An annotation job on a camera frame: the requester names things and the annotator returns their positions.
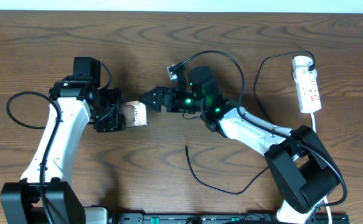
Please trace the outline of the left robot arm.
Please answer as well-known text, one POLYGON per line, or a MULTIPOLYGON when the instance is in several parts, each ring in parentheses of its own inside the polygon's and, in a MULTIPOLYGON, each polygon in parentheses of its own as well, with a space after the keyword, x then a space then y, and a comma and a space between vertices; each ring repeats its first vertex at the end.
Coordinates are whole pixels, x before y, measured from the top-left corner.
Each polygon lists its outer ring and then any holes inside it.
POLYGON ((6 182, 0 199, 8 223, 115 223, 105 206, 84 207, 71 187, 78 145, 88 125, 99 133, 123 131, 123 95, 100 84, 105 64, 76 57, 73 73, 48 95, 49 118, 37 151, 18 182, 6 182))

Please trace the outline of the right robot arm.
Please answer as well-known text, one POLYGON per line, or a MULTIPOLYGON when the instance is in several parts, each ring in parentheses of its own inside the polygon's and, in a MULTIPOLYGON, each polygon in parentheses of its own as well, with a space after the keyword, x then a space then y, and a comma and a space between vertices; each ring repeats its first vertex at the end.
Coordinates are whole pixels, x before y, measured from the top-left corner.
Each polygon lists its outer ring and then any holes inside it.
POLYGON ((342 176, 318 135, 305 125, 283 128, 247 112, 222 95, 210 68, 170 70, 177 87, 157 86, 139 101, 160 112, 200 113, 212 132, 240 141, 261 154, 283 196, 275 217, 284 223, 306 223, 325 198, 342 185, 342 176))

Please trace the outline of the white power strip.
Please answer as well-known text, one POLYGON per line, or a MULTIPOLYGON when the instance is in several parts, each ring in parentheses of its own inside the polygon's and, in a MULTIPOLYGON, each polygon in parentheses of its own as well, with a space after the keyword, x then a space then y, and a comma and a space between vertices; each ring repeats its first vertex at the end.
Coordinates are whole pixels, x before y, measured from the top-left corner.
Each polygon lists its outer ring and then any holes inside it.
POLYGON ((310 69, 313 59, 299 55, 293 58, 293 79, 296 83, 299 108, 302 113, 311 114, 321 109, 317 83, 317 70, 310 69))

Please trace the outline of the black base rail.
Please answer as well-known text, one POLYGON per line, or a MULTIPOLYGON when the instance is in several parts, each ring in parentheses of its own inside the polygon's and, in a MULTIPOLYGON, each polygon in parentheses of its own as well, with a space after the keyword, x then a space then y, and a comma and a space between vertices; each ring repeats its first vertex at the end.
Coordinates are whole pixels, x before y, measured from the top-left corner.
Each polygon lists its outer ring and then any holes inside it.
POLYGON ((280 223, 270 213, 248 213, 246 215, 192 215, 192 214, 150 214, 119 213, 101 218, 98 215, 86 214, 86 223, 119 223, 119 224, 221 224, 221 223, 280 223))

